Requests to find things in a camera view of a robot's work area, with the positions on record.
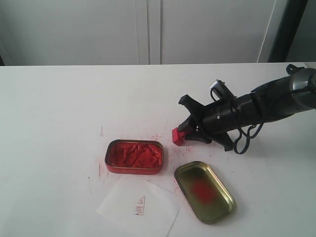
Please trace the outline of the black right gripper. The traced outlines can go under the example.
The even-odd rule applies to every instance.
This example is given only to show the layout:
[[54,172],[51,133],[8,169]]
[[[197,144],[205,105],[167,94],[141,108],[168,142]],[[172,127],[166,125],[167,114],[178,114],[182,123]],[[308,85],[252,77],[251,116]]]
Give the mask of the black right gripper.
[[178,104],[184,106],[191,114],[177,126],[178,131],[187,133],[185,141],[205,144],[214,141],[222,145],[225,151],[232,150],[232,140],[227,134],[228,131],[259,122],[257,96],[224,99],[205,106],[186,94],[180,98]]

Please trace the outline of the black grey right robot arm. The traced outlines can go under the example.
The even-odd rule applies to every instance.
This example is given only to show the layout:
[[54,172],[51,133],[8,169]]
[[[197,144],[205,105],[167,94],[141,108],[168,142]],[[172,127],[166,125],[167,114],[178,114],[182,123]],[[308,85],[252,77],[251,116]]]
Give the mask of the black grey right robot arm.
[[210,87],[213,102],[203,105],[189,95],[179,104],[189,112],[188,118],[172,130],[172,142],[210,144],[215,141],[225,151],[244,154],[263,125],[316,107],[316,71],[289,64],[287,76],[265,83],[249,94],[236,97],[221,80]]

